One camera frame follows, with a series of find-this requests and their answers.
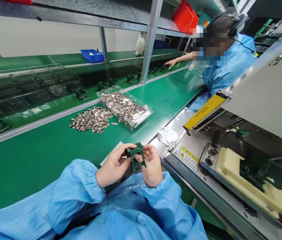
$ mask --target worker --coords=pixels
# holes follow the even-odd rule
[[[165,63],[170,68],[177,62],[189,60],[194,60],[195,64],[209,65],[203,72],[208,91],[190,105],[194,112],[217,91],[226,89],[256,60],[253,38],[238,34],[247,20],[246,14],[222,13],[211,21],[201,38],[193,39],[193,52]]]
[[[100,169],[76,159],[43,190],[0,209],[0,240],[208,239],[198,213],[181,200],[179,185],[162,173],[152,145],[144,147],[142,173],[106,192],[130,166],[125,150],[135,147],[123,144]]]

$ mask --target hand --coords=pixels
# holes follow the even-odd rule
[[[176,63],[178,62],[177,59],[173,59],[173,60],[170,60],[168,62],[166,62],[164,65],[170,65],[169,69],[171,69],[171,67],[173,67]]]
[[[142,166],[143,178],[149,188],[155,188],[163,181],[163,173],[161,168],[161,160],[153,145],[145,145],[143,148],[147,167]],[[142,162],[142,156],[135,156],[138,162]]]
[[[126,143],[110,152],[103,166],[96,172],[96,181],[100,188],[111,185],[123,177],[131,163],[130,157],[124,158],[127,148],[136,148],[136,145]]]

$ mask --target blue plastic basket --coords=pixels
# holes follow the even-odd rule
[[[153,49],[164,49],[168,48],[169,42],[161,41],[161,40],[154,40]]]
[[[86,49],[86,50],[80,50],[82,53],[82,56],[88,60],[89,62],[103,62],[104,61],[104,55],[103,53],[98,52],[94,49]]]

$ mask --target cable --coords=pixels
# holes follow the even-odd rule
[[[249,50],[251,51],[251,53],[254,53],[254,50],[252,50],[251,48],[248,48],[248,47],[244,46],[242,42],[240,42],[240,41],[238,41],[238,40],[236,40],[236,39],[234,39],[234,38],[231,38],[231,37],[228,37],[228,38],[230,38],[230,39],[232,39],[232,40],[234,40],[234,41],[239,42],[244,48],[249,49]]]

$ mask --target red plastic bin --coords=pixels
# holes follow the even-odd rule
[[[181,32],[188,34],[193,33],[193,29],[196,28],[199,22],[198,16],[186,0],[182,0],[182,2],[180,3],[177,11],[173,16],[173,20],[175,21]]]

